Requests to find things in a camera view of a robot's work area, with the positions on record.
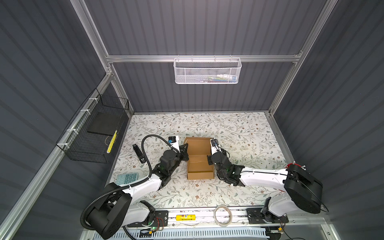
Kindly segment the brown cardboard paper box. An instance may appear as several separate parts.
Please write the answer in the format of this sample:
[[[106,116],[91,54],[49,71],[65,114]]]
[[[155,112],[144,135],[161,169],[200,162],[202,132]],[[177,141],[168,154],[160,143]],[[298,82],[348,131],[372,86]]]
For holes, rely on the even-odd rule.
[[[209,165],[208,156],[211,152],[211,139],[187,137],[184,144],[188,144],[187,153],[187,179],[192,180],[213,180],[214,166]]]

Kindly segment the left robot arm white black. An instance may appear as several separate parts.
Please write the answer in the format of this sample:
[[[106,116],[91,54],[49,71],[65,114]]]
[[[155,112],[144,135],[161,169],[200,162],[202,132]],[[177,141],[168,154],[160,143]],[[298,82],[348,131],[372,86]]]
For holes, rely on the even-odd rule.
[[[107,240],[123,226],[150,224],[155,218],[155,208],[140,198],[165,187],[180,163],[189,160],[188,144],[178,149],[178,152],[172,149],[163,153],[151,177],[123,187],[115,183],[108,184],[103,194],[83,210],[81,225]]]

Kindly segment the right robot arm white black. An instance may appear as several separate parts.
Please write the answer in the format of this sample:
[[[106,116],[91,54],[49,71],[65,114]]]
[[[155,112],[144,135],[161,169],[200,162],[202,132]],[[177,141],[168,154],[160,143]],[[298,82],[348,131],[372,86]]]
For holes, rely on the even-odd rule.
[[[267,222],[288,221],[287,213],[298,210],[310,214],[322,211],[323,184],[297,164],[289,164],[280,170],[260,170],[232,164],[226,154],[216,152],[208,156],[219,179],[231,186],[263,186],[282,193],[268,197],[261,209],[261,217]]]

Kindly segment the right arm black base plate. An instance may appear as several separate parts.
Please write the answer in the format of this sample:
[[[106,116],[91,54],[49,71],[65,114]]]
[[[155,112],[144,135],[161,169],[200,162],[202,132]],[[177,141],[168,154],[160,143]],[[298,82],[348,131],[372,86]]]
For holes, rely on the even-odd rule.
[[[250,224],[287,224],[289,222],[286,214],[277,217],[269,211],[264,211],[263,208],[247,208],[246,213]]]

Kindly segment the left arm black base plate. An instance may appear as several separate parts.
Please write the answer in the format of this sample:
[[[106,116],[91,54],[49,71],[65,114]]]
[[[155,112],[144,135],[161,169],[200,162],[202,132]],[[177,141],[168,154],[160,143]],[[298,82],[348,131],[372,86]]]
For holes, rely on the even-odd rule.
[[[141,228],[141,227],[167,227],[169,219],[169,211],[155,210],[154,214],[150,217],[150,221],[136,222],[127,225],[129,228]]]

